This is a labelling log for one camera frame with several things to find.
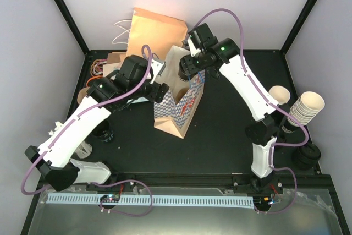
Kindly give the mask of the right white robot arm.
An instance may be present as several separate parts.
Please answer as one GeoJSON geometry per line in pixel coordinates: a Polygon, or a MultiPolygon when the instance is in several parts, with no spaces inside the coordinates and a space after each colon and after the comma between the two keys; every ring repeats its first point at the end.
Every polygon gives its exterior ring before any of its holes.
{"type": "Polygon", "coordinates": [[[250,186],[257,193],[264,192],[274,173],[273,165],[276,146],[301,147],[309,140],[305,126],[289,113],[287,104],[280,105],[259,82],[244,58],[244,30],[237,15],[229,9],[218,8],[208,12],[207,18],[216,12],[226,12],[236,21],[240,30],[240,44],[226,38],[218,41],[202,19],[188,32],[184,40],[190,54],[179,62],[179,77],[189,80],[203,70],[224,76],[234,86],[250,110],[254,121],[245,128],[252,142],[252,165],[250,186]],[[305,135],[301,143],[280,143],[278,138],[285,122],[293,121],[305,135]]]}

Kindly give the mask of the single white paper cup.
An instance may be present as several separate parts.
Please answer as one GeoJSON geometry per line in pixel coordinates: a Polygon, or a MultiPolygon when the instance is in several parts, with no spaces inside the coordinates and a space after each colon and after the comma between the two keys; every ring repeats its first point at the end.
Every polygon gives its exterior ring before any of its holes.
{"type": "Polygon", "coordinates": [[[190,80],[189,71],[187,69],[182,68],[182,67],[179,67],[178,76],[182,81],[189,81],[190,80]]]}

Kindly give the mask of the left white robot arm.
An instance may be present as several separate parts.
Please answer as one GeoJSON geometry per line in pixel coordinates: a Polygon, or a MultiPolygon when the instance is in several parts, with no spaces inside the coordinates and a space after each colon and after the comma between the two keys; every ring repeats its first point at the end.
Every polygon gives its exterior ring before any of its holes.
{"type": "Polygon", "coordinates": [[[159,71],[149,45],[143,45],[141,52],[141,56],[126,57],[120,69],[94,82],[79,107],[48,140],[25,150],[32,164],[20,186],[23,194],[31,195],[25,184],[34,169],[56,191],[77,183],[92,183],[105,190],[117,186],[117,175],[103,162],[77,161],[72,155],[97,126],[129,100],[144,97],[162,102],[169,87],[155,82],[159,71]]]}

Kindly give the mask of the blue checkered paper bag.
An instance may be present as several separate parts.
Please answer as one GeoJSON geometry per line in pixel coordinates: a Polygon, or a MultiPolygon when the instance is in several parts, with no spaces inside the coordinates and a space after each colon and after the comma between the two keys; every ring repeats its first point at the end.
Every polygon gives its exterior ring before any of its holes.
{"type": "Polygon", "coordinates": [[[184,138],[196,109],[201,101],[205,86],[205,71],[182,80],[178,75],[179,62],[190,52],[172,46],[166,55],[166,67],[157,83],[169,86],[161,103],[154,103],[154,127],[179,138],[184,138]]]}

